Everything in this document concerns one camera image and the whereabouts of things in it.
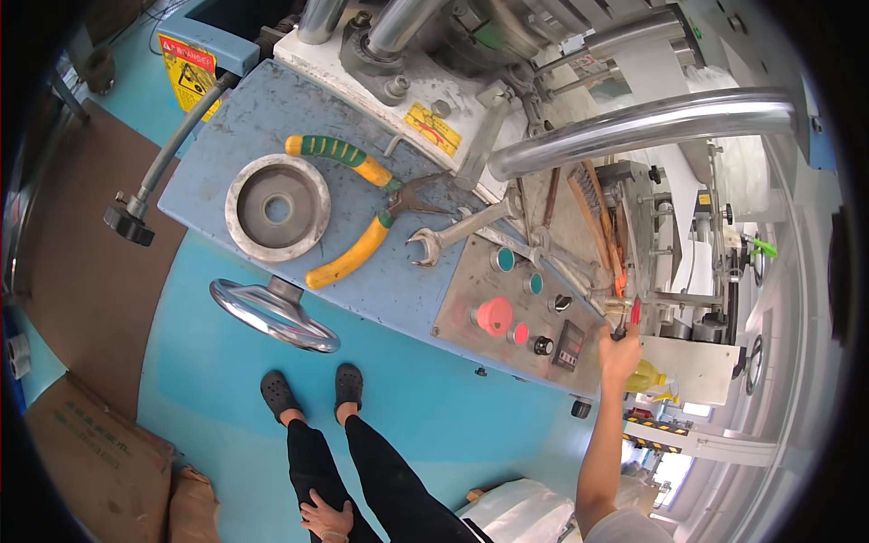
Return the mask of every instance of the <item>blue floor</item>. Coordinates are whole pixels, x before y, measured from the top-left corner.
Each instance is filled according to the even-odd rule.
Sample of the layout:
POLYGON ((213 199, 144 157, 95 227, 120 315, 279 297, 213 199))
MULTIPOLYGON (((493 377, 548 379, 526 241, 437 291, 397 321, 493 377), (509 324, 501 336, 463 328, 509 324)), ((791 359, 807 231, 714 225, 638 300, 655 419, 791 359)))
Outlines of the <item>blue floor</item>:
MULTIPOLYGON (((93 98, 162 145, 182 112, 162 58, 148 51, 150 31, 145 24, 118 40, 116 85, 106 97, 93 98)), ((221 541, 308 540, 289 485, 285 432, 259 393, 260 378, 272 368, 288 376, 310 425, 324 432, 348 490, 375 527, 333 417, 334 372, 343 361, 365 375, 363 418, 448 507, 463 505, 470 488, 522 475, 573 495, 594 418, 571 417, 573 400, 563 392, 491 370, 479 377, 466 360, 315 296, 304 296, 303 305, 341 336, 342 348, 329 355, 301 351, 223 312, 208 291, 216 278, 244 284, 269 279, 199 235, 186 235, 152 323, 137 422, 175 443, 179 463, 212 479, 221 501, 221 541)), ((34 375, 25 383, 32 400, 63 366, 38 346, 44 343, 26 318, 19 319, 31 345, 37 344, 34 375)))

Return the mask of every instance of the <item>yellow and green pliers handle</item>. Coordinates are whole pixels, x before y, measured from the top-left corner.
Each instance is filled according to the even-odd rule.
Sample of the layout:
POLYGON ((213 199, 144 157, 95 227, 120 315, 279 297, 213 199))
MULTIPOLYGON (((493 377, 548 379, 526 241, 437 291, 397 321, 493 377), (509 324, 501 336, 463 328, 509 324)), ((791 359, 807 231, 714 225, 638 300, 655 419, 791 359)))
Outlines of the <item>yellow and green pliers handle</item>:
MULTIPOLYGON (((324 156, 336 160, 387 192, 395 192, 403 185, 401 179, 392 175, 365 151, 334 137, 290 136, 284 148, 292 156, 324 156)), ((395 218, 386 209, 378 211, 353 247, 332 262, 305 274, 308 288, 316 290, 331 285, 355 272, 381 246, 393 222, 395 218)))

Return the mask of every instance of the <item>red button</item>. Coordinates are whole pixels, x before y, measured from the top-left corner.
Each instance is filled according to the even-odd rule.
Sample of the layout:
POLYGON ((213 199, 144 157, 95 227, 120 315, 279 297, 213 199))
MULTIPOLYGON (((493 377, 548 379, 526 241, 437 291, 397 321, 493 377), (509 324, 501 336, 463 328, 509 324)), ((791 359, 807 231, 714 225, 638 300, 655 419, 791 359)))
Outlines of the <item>red button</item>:
POLYGON ((517 324, 510 333, 510 341, 516 345, 525 345, 528 341, 528 325, 524 322, 517 324))
POLYGON ((501 337, 513 321, 513 306, 504 296, 498 296, 483 303, 476 310, 474 318, 480 328, 492 337, 501 337))

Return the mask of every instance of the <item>digital display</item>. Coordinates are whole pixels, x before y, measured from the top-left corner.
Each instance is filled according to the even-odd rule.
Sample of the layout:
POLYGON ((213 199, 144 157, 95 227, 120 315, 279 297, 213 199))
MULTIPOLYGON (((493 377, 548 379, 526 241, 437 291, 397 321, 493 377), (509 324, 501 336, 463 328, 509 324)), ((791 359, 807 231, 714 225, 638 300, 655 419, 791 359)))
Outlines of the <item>digital display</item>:
POLYGON ((576 361, 579 359, 582 342, 586 333, 571 321, 564 321, 561 330, 561 338, 558 340, 558 348, 555 349, 555 357, 552 363, 569 371, 576 369, 576 361))

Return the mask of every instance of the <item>black pants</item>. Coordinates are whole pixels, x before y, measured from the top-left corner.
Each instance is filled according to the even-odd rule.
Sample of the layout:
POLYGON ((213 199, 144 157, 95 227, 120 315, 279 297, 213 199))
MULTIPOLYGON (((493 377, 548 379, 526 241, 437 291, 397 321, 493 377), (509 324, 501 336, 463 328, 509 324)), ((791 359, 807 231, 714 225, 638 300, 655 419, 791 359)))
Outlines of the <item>black pants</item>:
MULTIPOLYGON (((351 415, 344 426, 365 501, 394 543, 432 541, 479 543, 471 530, 433 498, 407 462, 372 427, 351 415)), ((310 489, 337 511, 353 502, 351 543, 381 543, 347 494, 322 432, 292 420, 287 428, 289 480, 299 503, 311 503, 310 489)), ((311 541, 320 538, 311 533, 311 541)))

